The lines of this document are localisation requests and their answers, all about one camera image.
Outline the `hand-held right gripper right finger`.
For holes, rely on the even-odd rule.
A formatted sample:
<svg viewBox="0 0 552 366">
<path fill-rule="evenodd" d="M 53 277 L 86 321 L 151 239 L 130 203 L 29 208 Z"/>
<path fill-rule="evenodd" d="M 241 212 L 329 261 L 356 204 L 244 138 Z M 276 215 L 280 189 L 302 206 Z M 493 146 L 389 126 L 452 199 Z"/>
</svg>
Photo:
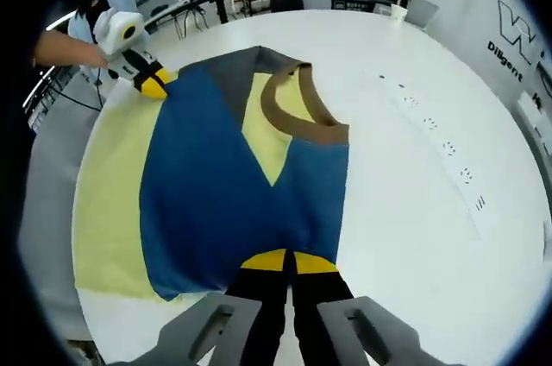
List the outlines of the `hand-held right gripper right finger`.
<svg viewBox="0 0 552 366">
<path fill-rule="evenodd" d="M 335 264 L 294 254 L 294 331 L 306 365 L 443 365 L 417 331 L 367 296 L 354 297 Z"/>
</svg>

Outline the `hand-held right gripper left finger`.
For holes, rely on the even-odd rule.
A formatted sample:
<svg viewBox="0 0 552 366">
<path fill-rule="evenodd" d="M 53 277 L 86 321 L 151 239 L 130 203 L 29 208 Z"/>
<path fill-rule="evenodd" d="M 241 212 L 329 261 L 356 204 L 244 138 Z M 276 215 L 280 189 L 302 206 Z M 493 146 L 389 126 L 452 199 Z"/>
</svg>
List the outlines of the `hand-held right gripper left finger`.
<svg viewBox="0 0 552 366">
<path fill-rule="evenodd" d="M 208 293 L 164 325 L 127 365 L 272 365 L 285 329 L 286 251 L 247 259 L 225 293 Z"/>
</svg>

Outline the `person's left hand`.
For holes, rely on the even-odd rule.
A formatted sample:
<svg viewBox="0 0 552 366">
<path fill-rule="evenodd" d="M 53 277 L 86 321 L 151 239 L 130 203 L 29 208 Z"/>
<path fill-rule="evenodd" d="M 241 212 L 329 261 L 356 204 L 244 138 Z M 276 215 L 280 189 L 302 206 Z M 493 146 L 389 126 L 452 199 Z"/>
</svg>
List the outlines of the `person's left hand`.
<svg viewBox="0 0 552 366">
<path fill-rule="evenodd" d="M 101 48 L 97 45 L 89 45 L 85 48 L 82 62 L 91 68 L 106 69 L 108 67 L 108 61 Z"/>
</svg>

